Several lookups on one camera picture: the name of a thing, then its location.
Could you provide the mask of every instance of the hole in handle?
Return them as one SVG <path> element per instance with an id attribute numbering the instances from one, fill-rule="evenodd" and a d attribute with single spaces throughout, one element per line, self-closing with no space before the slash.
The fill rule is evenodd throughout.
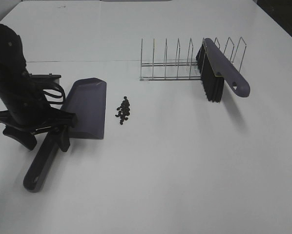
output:
<path id="1" fill-rule="evenodd" d="M 36 184 L 37 182 L 38 182 L 38 179 L 39 179 L 39 177 L 37 176 L 37 177 L 35 177 L 34 179 L 33 179 L 33 183 L 34 184 Z"/>
<path id="2" fill-rule="evenodd" d="M 233 86 L 234 90 L 237 89 L 237 84 L 236 84 L 236 82 L 233 82 L 232 86 Z"/>

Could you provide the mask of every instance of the dustpan handle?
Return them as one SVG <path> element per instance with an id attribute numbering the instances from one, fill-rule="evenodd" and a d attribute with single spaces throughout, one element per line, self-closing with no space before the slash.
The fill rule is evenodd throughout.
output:
<path id="1" fill-rule="evenodd" d="M 23 186 L 30 192 L 38 192 L 59 149 L 51 133 L 48 133 L 23 180 Z"/>
<path id="2" fill-rule="evenodd" d="M 203 43 L 215 76 L 223 77 L 236 95 L 248 97 L 250 86 L 244 77 L 210 38 L 206 38 Z"/>

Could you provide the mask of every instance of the hand brush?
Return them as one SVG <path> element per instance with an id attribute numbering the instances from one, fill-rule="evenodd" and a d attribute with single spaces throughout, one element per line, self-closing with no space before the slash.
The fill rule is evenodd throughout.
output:
<path id="1" fill-rule="evenodd" d="M 250 86 L 247 81 L 210 38 L 203 40 L 196 60 L 209 101 L 221 101 L 224 80 L 236 95 L 244 98 L 249 96 Z"/>

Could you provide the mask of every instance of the brush bristles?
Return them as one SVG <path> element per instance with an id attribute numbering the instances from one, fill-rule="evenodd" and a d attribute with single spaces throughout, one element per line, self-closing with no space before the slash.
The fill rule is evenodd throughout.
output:
<path id="1" fill-rule="evenodd" d="M 214 75 L 208 55 L 206 54 L 205 56 L 205 53 L 205 47 L 202 45 L 196 56 L 201 81 L 203 82 L 208 101 L 220 102 L 223 93 L 224 78 Z"/>

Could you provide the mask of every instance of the metal dish rack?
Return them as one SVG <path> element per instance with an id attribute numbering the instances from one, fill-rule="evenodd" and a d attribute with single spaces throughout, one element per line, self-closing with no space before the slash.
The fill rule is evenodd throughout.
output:
<path id="1" fill-rule="evenodd" d="M 237 55 L 237 52 L 240 48 L 240 43 L 244 44 L 244 50 L 242 53 L 242 58 L 239 66 L 239 72 L 241 70 L 247 44 L 245 40 L 240 37 L 237 47 L 235 49 L 235 44 L 233 40 L 228 37 L 227 42 L 225 44 L 224 51 L 222 52 L 224 55 L 227 52 L 228 44 L 232 45 L 232 51 L 226 56 L 228 60 L 234 65 L 234 61 Z M 214 43 L 217 44 L 218 48 L 220 49 L 221 45 L 218 38 L 214 39 Z M 164 59 L 161 62 L 155 62 L 155 39 L 153 39 L 153 47 L 152 47 L 152 59 L 148 61 L 143 60 L 143 39 L 141 42 L 141 73 L 140 73 L 140 80 L 141 81 L 164 81 L 164 80 L 200 80 L 200 74 L 197 69 L 197 61 L 196 58 L 193 58 L 194 53 L 194 45 L 192 42 L 192 38 L 189 40 L 188 46 L 188 55 L 186 59 L 180 59 L 181 53 L 181 44 L 180 39 L 177 39 L 177 46 L 176 46 L 176 53 L 175 59 L 168 60 L 167 59 L 167 39 L 165 41 L 165 52 L 164 52 Z"/>

